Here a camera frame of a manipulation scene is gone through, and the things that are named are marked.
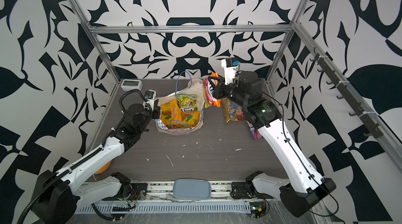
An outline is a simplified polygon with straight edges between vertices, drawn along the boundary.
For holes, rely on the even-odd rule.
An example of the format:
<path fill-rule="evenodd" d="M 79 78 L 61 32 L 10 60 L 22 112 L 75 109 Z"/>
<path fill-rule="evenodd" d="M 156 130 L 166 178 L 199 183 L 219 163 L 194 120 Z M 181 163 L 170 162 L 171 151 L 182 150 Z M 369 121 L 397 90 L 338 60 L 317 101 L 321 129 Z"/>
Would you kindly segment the red fruit snack bag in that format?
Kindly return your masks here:
<path fill-rule="evenodd" d="M 221 105 L 223 107 L 224 123 L 245 120 L 245 116 L 240 105 L 230 101 L 228 98 L 221 99 Z"/>

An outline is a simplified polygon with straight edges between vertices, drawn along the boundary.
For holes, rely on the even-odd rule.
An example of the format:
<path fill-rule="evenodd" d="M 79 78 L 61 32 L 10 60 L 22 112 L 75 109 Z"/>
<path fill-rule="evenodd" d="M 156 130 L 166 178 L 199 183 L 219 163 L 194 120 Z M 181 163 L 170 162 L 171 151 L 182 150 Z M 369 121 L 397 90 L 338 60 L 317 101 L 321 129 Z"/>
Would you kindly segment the orange snack pack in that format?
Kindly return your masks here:
<path fill-rule="evenodd" d="M 214 89 L 213 85 L 216 85 L 217 81 L 212 80 L 212 84 L 208 80 L 208 78 L 205 78 L 203 80 L 203 88 L 204 88 L 204 98 L 205 98 L 205 108 L 208 108 L 210 106 L 216 106 L 216 107 L 221 107 L 221 102 L 220 100 L 216 99 L 213 97 Z"/>

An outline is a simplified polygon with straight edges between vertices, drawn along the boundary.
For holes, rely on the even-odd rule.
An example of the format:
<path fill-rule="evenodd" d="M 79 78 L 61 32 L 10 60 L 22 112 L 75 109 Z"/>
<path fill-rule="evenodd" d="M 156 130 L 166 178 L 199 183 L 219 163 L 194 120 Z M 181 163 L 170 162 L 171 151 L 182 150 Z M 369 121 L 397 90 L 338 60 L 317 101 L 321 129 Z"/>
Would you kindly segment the purple snack pack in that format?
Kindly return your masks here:
<path fill-rule="evenodd" d="M 254 140 L 262 138 L 259 131 L 249 121 L 246 121 L 246 124 Z"/>

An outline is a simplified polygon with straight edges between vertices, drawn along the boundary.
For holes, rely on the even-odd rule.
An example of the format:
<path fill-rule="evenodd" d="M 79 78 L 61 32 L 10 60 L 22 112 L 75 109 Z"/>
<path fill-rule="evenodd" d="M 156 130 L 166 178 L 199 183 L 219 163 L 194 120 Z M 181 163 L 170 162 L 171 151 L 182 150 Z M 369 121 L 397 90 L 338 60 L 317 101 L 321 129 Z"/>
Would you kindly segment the blue checkered paper bag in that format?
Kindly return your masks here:
<path fill-rule="evenodd" d="M 190 78 L 186 88 L 160 97 L 161 114 L 156 120 L 157 130 L 169 135 L 188 135 L 203 125 L 204 85 L 198 78 Z"/>

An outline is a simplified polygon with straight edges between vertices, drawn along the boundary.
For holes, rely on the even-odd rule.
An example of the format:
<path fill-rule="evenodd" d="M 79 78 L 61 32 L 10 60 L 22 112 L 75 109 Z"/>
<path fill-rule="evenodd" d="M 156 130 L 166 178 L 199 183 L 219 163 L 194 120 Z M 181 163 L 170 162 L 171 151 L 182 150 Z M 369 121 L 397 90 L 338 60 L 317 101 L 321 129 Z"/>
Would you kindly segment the yellow mango candy bag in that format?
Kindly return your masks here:
<path fill-rule="evenodd" d="M 176 100 L 161 105 L 161 121 L 168 129 L 180 128 L 182 115 Z"/>

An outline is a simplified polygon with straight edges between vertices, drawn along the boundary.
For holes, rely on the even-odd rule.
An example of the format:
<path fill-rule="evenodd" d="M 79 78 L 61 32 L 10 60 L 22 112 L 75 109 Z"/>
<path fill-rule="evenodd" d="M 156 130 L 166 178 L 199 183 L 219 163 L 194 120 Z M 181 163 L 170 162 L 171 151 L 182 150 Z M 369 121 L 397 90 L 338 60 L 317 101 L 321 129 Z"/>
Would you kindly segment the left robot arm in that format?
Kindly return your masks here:
<path fill-rule="evenodd" d="M 37 179 L 31 201 L 22 211 L 18 223 L 33 212 L 45 224 L 65 224 L 84 207 L 129 190 L 130 180 L 114 173 L 104 180 L 84 185 L 86 180 L 108 162 L 133 147 L 147 131 L 148 124 L 160 116 L 156 91 L 131 90 L 119 99 L 123 116 L 115 129 L 94 150 L 59 169 L 43 172 Z"/>

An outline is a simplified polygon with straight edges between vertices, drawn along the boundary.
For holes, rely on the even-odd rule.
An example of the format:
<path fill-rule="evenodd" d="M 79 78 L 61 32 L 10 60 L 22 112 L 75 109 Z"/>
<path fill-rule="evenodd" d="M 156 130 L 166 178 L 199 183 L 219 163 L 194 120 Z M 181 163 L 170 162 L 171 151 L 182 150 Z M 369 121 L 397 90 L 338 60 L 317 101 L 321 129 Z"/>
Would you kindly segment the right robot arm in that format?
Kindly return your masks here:
<path fill-rule="evenodd" d="M 252 192 L 279 199 L 294 217 L 310 212 L 331 195 L 335 182 L 323 177 L 304 156 L 287 130 L 284 113 L 263 92 L 263 80 L 255 72 L 241 72 L 230 82 L 223 77 L 208 81 L 215 99 L 227 98 L 242 107 L 245 119 L 270 145 L 287 174 L 281 179 L 254 172 L 246 178 Z"/>

